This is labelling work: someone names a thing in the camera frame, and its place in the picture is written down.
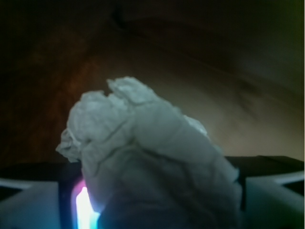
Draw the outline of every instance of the white tissue paper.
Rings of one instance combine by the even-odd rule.
[[[238,228],[239,173],[204,126],[135,78],[108,85],[82,95],[56,148],[81,161],[103,227]]]

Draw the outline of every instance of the blue light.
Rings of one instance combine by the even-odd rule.
[[[78,229],[97,229],[100,213],[92,209],[86,187],[82,187],[76,197],[76,211]]]

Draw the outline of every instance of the crumpled tissue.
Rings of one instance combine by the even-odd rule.
[[[81,161],[103,228],[238,228],[239,171],[204,126],[132,77],[84,93],[56,150]]]

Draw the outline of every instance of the led light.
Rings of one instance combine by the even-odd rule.
[[[96,229],[100,213],[92,209],[88,190],[82,187],[76,197],[77,225],[78,229]]]

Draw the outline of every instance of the dark background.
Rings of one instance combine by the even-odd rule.
[[[304,1],[1,0],[0,167],[65,161],[69,110],[135,76],[225,155],[304,160]]]

